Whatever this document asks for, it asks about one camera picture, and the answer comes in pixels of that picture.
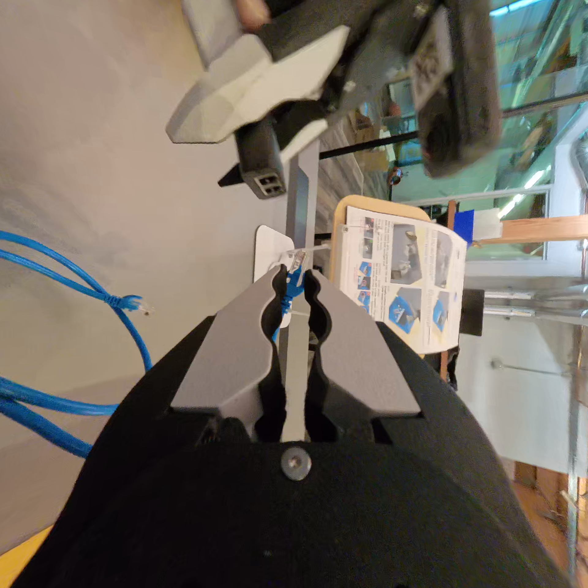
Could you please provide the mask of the person's left hand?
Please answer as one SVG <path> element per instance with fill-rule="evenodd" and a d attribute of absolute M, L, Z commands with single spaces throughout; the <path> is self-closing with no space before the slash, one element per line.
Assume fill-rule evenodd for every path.
<path fill-rule="evenodd" d="M 235 1 L 235 6 L 245 31 L 256 31 L 272 20 L 270 9 L 265 1 Z"/>

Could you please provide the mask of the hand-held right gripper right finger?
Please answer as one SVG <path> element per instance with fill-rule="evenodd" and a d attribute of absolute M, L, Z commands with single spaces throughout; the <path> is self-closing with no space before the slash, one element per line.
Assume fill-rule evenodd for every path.
<path fill-rule="evenodd" d="M 378 440 L 376 424 L 419 417 L 420 406 L 376 322 L 315 270 L 305 273 L 317 337 L 305 395 L 311 442 Z"/>

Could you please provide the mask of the wooden beam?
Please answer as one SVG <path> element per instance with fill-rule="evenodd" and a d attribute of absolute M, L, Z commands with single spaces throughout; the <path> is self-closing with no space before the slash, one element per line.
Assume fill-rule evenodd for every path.
<path fill-rule="evenodd" d="M 501 223 L 501 236 L 481 239 L 480 246 L 580 241 L 587 239 L 587 214 L 572 217 L 549 217 L 506 220 Z"/>

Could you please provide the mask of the blue box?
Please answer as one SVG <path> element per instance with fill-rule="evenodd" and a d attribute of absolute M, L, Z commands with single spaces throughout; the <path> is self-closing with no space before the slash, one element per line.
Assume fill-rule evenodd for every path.
<path fill-rule="evenodd" d="M 466 242 L 467 247 L 473 243 L 474 215 L 475 210 L 458 211 L 453 219 L 453 231 Z"/>

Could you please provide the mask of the black ethernet adapter box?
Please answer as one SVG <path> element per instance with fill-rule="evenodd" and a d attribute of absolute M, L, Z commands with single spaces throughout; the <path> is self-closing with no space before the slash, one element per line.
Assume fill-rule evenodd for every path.
<path fill-rule="evenodd" d="M 287 193 L 274 120 L 266 116 L 234 133 L 239 171 L 244 183 L 261 200 Z"/>

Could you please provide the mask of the black square panel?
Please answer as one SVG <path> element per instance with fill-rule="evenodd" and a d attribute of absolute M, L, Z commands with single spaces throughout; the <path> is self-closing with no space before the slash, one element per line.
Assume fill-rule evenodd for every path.
<path fill-rule="evenodd" d="M 481 337 L 484 316 L 484 290 L 467 289 L 462 293 L 459 333 Z"/>

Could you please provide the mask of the metal rail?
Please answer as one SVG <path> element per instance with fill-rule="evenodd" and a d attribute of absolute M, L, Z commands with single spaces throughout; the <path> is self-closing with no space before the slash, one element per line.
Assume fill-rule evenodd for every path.
<path fill-rule="evenodd" d="M 587 326 L 587 284 L 536 290 L 487 290 L 485 315 Z"/>

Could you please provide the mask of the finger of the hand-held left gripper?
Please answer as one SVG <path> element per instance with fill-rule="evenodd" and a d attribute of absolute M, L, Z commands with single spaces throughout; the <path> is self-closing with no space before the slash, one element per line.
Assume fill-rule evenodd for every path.
<path fill-rule="evenodd" d="M 349 31 L 337 26 L 278 61 L 260 37 L 242 35 L 180 101 L 168 137 L 173 143 L 220 143 L 280 104 L 318 96 Z"/>
<path fill-rule="evenodd" d="M 328 128 L 324 118 L 304 122 L 301 125 L 282 122 L 277 126 L 279 161 L 286 165 L 294 156 L 307 148 Z"/>

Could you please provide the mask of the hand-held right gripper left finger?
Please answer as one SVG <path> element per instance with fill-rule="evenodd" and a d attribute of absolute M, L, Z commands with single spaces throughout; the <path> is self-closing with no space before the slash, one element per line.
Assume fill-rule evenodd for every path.
<path fill-rule="evenodd" d="M 276 266 L 214 316 L 171 401 L 173 410 L 233 417 L 258 440 L 281 440 L 286 393 L 273 336 L 282 321 L 286 280 L 286 267 Z"/>

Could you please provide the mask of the black metal pole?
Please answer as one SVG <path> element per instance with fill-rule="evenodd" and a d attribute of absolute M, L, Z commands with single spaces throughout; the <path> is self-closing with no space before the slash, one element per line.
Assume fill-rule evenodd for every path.
<path fill-rule="evenodd" d="M 371 141 L 354 143 L 348 146 L 342 146 L 340 148 L 330 149 L 327 151 L 321 151 L 319 153 L 319 160 L 325 160 L 330 158 L 336 158 L 339 156 L 349 155 L 360 151 L 369 151 L 381 146 L 396 145 L 398 143 L 404 143 L 413 139 L 418 139 L 418 131 L 412 131 L 404 134 L 394 135 L 387 138 L 374 139 Z"/>

